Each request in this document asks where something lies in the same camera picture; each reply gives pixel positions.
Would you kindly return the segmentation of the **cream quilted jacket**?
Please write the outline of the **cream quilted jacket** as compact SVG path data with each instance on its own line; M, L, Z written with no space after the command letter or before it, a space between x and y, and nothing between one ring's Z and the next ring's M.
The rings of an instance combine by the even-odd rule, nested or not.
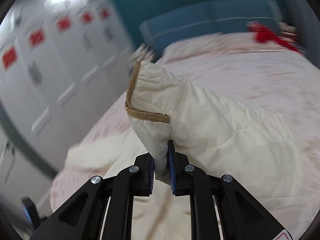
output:
M133 70L125 108L129 129L73 146L65 166L109 177L140 154L153 156L155 193L136 198L134 239L191 237L188 200L169 189L169 140L208 174L232 175L268 211L303 203L300 152L280 115L244 106L145 61Z

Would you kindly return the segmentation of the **pink floral bedspread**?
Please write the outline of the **pink floral bedspread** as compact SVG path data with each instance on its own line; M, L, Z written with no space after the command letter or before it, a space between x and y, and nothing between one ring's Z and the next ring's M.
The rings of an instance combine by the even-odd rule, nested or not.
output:
M153 64L214 94L284 119L300 152L303 203L270 213L293 239L306 236L319 212L319 69L301 53L255 42L252 33L206 35L175 42ZM80 144L105 139L131 127L125 108L127 90ZM64 166L53 181L52 209L57 210L96 175L115 176Z

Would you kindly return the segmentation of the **white panelled wardrobe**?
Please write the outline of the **white panelled wardrobe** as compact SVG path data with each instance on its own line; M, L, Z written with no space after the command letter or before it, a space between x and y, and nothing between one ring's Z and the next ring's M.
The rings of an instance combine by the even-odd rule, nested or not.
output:
M132 43L111 0L22 0L1 25L1 107L26 158L53 178L124 93Z

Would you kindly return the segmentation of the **red garment on bed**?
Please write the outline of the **red garment on bed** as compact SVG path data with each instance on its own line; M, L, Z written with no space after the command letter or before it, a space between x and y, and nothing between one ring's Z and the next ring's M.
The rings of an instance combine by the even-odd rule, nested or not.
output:
M254 39L258 43L274 42L288 50L301 53L296 47L291 45L289 42L280 38L276 33L268 29L267 26L260 24L259 22L247 22L247 28L249 31L254 33Z

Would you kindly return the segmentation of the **teal upholstered headboard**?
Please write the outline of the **teal upholstered headboard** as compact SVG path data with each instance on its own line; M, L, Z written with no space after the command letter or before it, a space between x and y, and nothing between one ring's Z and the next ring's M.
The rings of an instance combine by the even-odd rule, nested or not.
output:
M157 56L174 41L203 34L246 31L259 21L275 32L290 19L284 0L112 0L135 47L147 43Z

